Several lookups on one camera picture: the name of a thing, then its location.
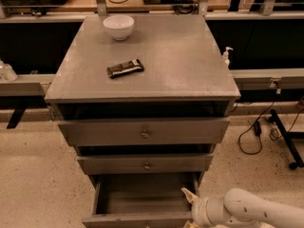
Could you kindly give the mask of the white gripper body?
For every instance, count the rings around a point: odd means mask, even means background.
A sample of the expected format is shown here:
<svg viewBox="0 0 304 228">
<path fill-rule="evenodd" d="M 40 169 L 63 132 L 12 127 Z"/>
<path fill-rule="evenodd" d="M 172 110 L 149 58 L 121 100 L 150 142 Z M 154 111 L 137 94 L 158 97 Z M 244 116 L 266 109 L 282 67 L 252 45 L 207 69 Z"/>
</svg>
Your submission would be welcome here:
<svg viewBox="0 0 304 228">
<path fill-rule="evenodd" d="M 223 225 L 226 219 L 223 198 L 196 198 L 191 213 L 193 221 L 202 228 Z"/>
</svg>

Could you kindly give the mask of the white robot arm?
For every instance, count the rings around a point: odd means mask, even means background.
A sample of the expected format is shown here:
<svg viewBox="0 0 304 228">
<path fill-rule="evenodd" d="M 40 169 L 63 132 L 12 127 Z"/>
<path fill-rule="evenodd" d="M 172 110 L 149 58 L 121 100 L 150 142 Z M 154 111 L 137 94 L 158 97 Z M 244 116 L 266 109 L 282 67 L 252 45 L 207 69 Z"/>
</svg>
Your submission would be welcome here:
<svg viewBox="0 0 304 228">
<path fill-rule="evenodd" d="M 182 187 L 192 205 L 192 221 L 183 228 L 260 228 L 263 223 L 275 228 L 304 228 L 302 208 L 262 199 L 246 190 L 232 188 L 222 198 L 199 198 Z"/>
</svg>

